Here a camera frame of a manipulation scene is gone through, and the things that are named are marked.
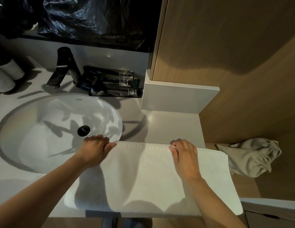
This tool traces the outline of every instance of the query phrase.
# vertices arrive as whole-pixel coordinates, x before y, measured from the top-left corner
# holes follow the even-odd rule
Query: sink drain
[[[78,135],[81,136],[81,137],[87,136],[89,134],[89,132],[90,132],[89,126],[81,126],[78,129]]]

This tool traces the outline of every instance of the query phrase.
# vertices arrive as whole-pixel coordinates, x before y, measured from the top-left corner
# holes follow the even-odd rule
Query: white bottle with black top
[[[0,69],[0,93],[5,93],[15,87],[15,82],[6,74],[5,71]]]
[[[19,80],[25,74],[24,71],[16,64],[16,62],[1,47],[0,68],[5,71],[12,80]]]

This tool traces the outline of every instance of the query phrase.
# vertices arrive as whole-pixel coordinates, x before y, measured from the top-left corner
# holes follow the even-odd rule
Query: sink
[[[27,102],[0,123],[0,156],[23,170],[48,173],[70,158],[86,136],[119,141],[122,119],[107,102],[81,94]]]

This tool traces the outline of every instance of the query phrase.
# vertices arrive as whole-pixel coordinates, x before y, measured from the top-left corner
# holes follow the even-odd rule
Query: black faucet
[[[60,84],[67,73],[72,76],[73,84],[78,84],[81,78],[81,73],[77,67],[76,61],[73,58],[72,52],[68,47],[61,47],[58,49],[56,70],[51,75],[46,85],[55,89],[60,88]]]

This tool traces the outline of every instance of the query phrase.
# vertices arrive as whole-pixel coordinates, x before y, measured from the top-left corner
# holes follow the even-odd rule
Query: white countertop
[[[0,122],[16,107],[33,99],[55,93],[86,93],[72,84],[66,76],[61,88],[46,87],[51,72],[33,70],[32,80],[24,83],[20,90],[11,95],[0,95]],[[142,99],[102,97],[115,107],[123,120],[120,140],[169,144],[174,139],[187,139],[196,147],[205,147],[198,114],[141,110]],[[15,195],[44,174],[20,170],[0,157],[0,204]],[[50,217],[85,217],[85,210],[66,207],[63,199],[56,205]]]

